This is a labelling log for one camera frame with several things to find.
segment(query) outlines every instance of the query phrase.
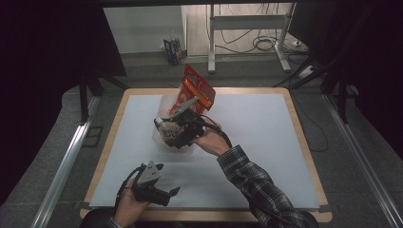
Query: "white wall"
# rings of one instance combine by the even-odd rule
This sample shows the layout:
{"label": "white wall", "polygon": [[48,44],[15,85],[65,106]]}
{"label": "white wall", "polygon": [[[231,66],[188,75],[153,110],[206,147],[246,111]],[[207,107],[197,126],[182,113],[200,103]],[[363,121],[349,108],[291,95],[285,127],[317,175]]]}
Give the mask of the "white wall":
{"label": "white wall", "polygon": [[182,7],[105,8],[120,53],[162,51],[163,38],[174,30],[185,49]]}

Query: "hand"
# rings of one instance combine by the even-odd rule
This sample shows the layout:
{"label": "hand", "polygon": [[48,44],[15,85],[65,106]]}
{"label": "hand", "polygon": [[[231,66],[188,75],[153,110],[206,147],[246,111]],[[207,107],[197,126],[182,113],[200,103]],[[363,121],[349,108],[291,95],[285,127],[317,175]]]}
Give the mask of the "hand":
{"label": "hand", "polygon": [[130,189],[134,179],[130,179],[126,184],[126,189],[121,194],[118,209],[115,214],[115,221],[121,226],[128,227],[133,224],[145,208],[150,204],[147,201],[137,201],[134,197],[133,191]]}
{"label": "hand", "polygon": [[[212,125],[217,125],[221,129],[221,125],[219,123],[213,123],[208,119],[205,119],[205,122]],[[201,149],[205,152],[215,155],[217,157],[221,156],[229,149],[231,149],[225,139],[219,135],[215,130],[206,127],[204,131],[204,135],[201,137],[196,137],[192,143],[197,144]]]}

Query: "person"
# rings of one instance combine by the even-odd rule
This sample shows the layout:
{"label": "person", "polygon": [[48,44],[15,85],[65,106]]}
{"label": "person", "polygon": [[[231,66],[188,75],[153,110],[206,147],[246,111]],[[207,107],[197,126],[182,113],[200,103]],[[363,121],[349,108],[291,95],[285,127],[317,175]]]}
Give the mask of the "person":
{"label": "person", "polygon": [[[218,123],[208,119],[205,121],[221,128]],[[249,161],[240,145],[230,148],[226,140],[211,128],[206,128],[204,135],[195,138],[192,143],[218,157],[226,178],[248,199],[250,210],[261,227],[318,227],[311,214],[294,208],[264,169]],[[116,213],[108,221],[108,227],[129,227],[149,204],[136,201],[129,189],[132,183],[133,180],[127,183]]]}

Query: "plaid shirt sleeve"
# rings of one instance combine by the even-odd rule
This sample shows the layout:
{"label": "plaid shirt sleeve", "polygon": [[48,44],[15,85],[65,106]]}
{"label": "plaid shirt sleeve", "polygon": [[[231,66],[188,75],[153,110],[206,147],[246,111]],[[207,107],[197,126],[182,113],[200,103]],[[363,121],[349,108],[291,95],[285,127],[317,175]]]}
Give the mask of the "plaid shirt sleeve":
{"label": "plaid shirt sleeve", "polygon": [[[304,216],[273,184],[269,174],[249,161],[239,145],[218,157],[217,161],[226,178],[248,199],[250,210],[261,227],[305,227]],[[270,213],[259,209],[257,203]],[[286,221],[280,222],[275,217]]]}

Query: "white board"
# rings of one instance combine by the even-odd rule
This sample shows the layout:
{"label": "white board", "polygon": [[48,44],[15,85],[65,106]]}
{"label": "white board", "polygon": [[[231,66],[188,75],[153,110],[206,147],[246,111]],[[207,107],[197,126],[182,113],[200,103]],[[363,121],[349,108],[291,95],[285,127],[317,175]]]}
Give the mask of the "white board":
{"label": "white board", "polygon": [[[166,96],[172,97],[129,97],[90,206],[114,206],[127,175],[141,163],[154,161],[164,164],[158,188],[169,191],[181,187],[168,207],[248,208],[247,200],[226,179],[215,156],[196,145],[184,148],[184,152],[172,152],[172,148],[155,140],[153,120],[161,115],[161,106],[171,105],[161,104],[162,97],[172,100]],[[270,174],[296,208],[318,208],[317,194],[281,94],[217,94],[207,115],[222,125],[233,145],[241,145],[251,162]]]}

